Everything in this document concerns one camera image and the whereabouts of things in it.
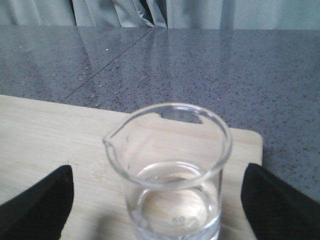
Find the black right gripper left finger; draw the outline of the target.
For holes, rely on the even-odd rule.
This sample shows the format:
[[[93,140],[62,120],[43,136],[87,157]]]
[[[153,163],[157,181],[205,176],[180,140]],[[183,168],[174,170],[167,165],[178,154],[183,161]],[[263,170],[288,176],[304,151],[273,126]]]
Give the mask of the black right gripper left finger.
[[[73,201],[72,167],[62,165],[0,206],[0,238],[59,240]]]

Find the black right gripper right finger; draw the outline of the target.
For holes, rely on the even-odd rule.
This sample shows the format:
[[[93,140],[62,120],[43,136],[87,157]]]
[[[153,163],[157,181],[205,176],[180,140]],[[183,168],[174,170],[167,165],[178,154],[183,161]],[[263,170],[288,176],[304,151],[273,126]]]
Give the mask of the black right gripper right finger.
[[[318,240],[320,205],[262,166],[249,163],[240,199],[258,240]]]

